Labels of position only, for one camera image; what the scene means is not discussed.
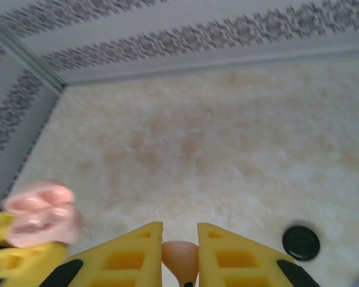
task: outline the beige carpet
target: beige carpet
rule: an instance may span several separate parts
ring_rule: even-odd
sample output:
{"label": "beige carpet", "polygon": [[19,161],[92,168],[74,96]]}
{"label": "beige carpet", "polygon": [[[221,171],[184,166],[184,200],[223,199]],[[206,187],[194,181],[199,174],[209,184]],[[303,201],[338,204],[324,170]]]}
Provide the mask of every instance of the beige carpet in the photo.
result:
{"label": "beige carpet", "polygon": [[[197,242],[210,222],[282,251],[305,221],[321,286],[359,274],[359,59],[69,88],[17,187],[67,183],[77,253],[151,221]],[[176,286],[163,271],[163,286]]]}

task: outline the black disc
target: black disc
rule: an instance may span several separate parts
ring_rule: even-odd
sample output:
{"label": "black disc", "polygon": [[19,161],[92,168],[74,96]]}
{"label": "black disc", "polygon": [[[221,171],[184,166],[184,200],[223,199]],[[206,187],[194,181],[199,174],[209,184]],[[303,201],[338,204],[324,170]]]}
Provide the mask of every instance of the black disc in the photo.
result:
{"label": "black disc", "polygon": [[318,236],[310,228],[299,225],[286,230],[282,244],[286,253],[299,261],[314,259],[321,247]]}

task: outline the pink plastic object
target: pink plastic object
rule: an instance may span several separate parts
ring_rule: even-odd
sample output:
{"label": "pink plastic object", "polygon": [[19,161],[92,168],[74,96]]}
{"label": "pink plastic object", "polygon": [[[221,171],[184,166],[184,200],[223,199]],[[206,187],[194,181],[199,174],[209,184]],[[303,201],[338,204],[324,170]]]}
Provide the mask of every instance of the pink plastic object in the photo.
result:
{"label": "pink plastic object", "polygon": [[75,243],[82,234],[83,222],[72,204],[29,213],[15,220],[7,231],[6,240],[18,248],[48,242]]}
{"label": "pink plastic object", "polygon": [[44,179],[28,184],[10,194],[1,202],[1,208],[10,214],[23,216],[74,201],[74,193],[62,182],[55,179]]}

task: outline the wall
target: wall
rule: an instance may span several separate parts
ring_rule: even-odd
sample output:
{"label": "wall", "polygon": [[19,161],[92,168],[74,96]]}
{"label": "wall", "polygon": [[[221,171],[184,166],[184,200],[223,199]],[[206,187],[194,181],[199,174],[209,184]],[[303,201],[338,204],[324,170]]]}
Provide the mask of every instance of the wall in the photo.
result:
{"label": "wall", "polygon": [[359,51],[359,0],[2,0],[67,83]]}
{"label": "wall", "polygon": [[0,44],[0,200],[11,189],[58,99]]}

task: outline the black bottle cap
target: black bottle cap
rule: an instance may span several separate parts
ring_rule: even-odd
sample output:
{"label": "black bottle cap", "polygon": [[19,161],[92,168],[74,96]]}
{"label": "black bottle cap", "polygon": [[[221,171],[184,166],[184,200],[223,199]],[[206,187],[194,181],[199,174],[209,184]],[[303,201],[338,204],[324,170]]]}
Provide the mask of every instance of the black bottle cap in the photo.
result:
{"label": "black bottle cap", "polygon": [[314,259],[321,247],[318,236],[310,228],[300,225],[286,230],[282,244],[286,253],[299,261]]}

